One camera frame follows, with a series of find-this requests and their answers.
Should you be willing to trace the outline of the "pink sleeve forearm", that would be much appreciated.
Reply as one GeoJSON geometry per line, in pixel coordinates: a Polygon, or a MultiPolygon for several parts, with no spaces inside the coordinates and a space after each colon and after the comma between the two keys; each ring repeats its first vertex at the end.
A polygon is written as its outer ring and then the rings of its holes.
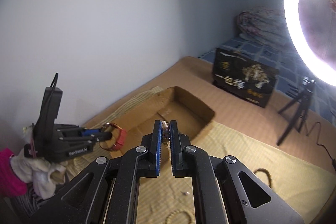
{"type": "Polygon", "coordinates": [[[1,197],[13,198],[27,193],[27,184],[13,171],[10,160],[13,152],[6,148],[1,151],[0,159],[0,194],[1,197]]]}

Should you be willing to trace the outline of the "left hand white glove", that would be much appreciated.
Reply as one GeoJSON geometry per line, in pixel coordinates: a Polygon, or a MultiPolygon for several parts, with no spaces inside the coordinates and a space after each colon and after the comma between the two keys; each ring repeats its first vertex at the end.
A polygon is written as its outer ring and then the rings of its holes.
{"type": "Polygon", "coordinates": [[[65,183],[67,165],[67,161],[54,163],[42,157],[25,157],[24,149],[10,159],[10,166],[14,174],[26,184],[32,182],[34,192],[44,200],[55,194],[57,185],[65,183]]]}

